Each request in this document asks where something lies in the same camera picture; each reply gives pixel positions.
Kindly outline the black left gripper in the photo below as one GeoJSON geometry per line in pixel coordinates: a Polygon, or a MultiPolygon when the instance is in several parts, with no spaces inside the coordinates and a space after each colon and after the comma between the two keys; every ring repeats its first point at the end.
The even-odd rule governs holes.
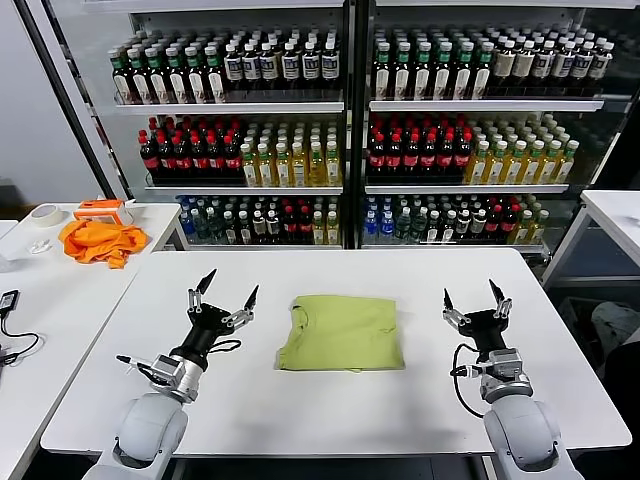
{"type": "Polygon", "coordinates": [[[191,329],[180,345],[180,356],[198,365],[208,367],[209,351],[215,341],[222,336],[231,335],[234,328],[241,328],[254,319],[259,286],[256,285],[244,307],[234,313],[207,303],[202,304],[202,296],[211,285],[216,269],[200,279],[194,289],[188,290],[187,315],[191,329]]]}

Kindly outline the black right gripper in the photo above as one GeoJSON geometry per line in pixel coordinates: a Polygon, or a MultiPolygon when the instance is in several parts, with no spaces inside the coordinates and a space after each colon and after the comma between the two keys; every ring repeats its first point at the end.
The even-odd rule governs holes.
{"type": "Polygon", "coordinates": [[[489,280],[491,291],[496,300],[495,310],[482,310],[467,315],[458,311],[451,300],[447,289],[444,289],[443,319],[465,337],[471,338],[476,345],[479,362],[486,362],[493,351],[506,349],[502,333],[509,325],[512,299],[506,297],[502,289],[489,280]]]}

